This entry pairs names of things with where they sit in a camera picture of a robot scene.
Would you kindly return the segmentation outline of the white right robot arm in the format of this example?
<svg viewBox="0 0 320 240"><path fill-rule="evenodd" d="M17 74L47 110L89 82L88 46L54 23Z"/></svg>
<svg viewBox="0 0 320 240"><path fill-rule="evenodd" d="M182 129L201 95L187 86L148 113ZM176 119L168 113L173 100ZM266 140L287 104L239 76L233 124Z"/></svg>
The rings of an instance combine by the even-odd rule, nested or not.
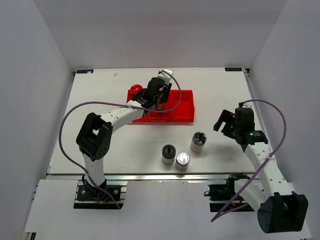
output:
<svg viewBox="0 0 320 240"><path fill-rule="evenodd" d="M255 169L252 177L231 175L225 187L226 195L231 200L244 199L257 213L264 233L300 232L309 202L284 178L265 133L255 129L254 111L246 107L238 107L235 112L224 109L213 130L235 140Z"/></svg>

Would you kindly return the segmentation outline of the red lid sauce jar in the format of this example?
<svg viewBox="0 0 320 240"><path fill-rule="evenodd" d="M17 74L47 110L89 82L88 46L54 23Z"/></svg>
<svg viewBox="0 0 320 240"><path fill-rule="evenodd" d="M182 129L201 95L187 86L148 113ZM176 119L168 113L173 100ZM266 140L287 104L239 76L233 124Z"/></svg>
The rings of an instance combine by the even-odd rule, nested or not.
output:
<svg viewBox="0 0 320 240"><path fill-rule="evenodd" d="M143 87L141 85L134 84L131 86L130 92L133 96L136 96L142 89L143 89Z"/></svg>

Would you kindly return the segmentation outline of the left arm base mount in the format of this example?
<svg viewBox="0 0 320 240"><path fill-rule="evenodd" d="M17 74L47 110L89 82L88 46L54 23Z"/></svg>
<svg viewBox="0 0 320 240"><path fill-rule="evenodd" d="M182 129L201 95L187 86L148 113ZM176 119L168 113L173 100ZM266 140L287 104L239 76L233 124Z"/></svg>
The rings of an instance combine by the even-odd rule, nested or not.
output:
<svg viewBox="0 0 320 240"><path fill-rule="evenodd" d="M100 188L103 188L112 196L92 186L85 179L85 176L78 181L75 192L73 208L82 210L120 210L125 201L125 186L116 184L106 184L104 182Z"/></svg>

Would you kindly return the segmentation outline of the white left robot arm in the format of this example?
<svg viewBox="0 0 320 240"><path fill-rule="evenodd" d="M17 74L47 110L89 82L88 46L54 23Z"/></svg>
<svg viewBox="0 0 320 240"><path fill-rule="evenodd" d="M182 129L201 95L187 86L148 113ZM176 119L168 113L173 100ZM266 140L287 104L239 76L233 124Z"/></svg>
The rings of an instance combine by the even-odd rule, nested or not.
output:
<svg viewBox="0 0 320 240"><path fill-rule="evenodd" d="M147 88L138 90L124 107L101 115L92 112L85 118L76 143L88 172L82 182L94 199L99 200L106 193L103 158L110 149L112 134L134 120L148 115L157 104L166 103L172 86L170 80L169 76L160 73L148 82Z"/></svg>

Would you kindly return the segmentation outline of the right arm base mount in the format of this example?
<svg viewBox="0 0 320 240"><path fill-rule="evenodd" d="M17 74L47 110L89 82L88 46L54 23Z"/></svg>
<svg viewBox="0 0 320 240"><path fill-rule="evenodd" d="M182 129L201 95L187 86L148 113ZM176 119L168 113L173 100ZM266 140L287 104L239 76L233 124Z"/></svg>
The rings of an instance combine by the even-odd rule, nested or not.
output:
<svg viewBox="0 0 320 240"><path fill-rule="evenodd" d="M229 201L235 194L235 181L249 180L250 177L244 173L231 174L225 180L225 183L210 184L208 190L203 193L205 197L209 197L210 212L218 212L223 205ZM237 209L237 212L253 212L251 206L249 206L241 196L238 196L225 210L224 212L241 207Z"/></svg>

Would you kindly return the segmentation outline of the black lid spice jar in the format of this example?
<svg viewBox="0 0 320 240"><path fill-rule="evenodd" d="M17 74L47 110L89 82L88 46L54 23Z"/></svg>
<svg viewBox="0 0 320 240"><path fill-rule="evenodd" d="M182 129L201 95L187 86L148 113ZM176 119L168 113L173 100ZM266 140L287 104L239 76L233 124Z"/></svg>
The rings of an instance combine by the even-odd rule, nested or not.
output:
<svg viewBox="0 0 320 240"><path fill-rule="evenodd" d="M176 156L176 148L171 145L167 144L162 148L162 162L165 165L171 165L175 161L175 156Z"/></svg>

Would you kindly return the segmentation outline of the yellow cap sauce bottle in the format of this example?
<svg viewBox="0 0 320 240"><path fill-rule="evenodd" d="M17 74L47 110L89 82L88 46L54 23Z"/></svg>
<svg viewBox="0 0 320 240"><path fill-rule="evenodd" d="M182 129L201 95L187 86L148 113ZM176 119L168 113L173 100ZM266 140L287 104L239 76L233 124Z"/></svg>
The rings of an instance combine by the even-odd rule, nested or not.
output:
<svg viewBox="0 0 320 240"><path fill-rule="evenodd" d="M156 110L157 111L164 111L165 110L165 103L163 103L163 102L158 102L157 104L156 104Z"/></svg>

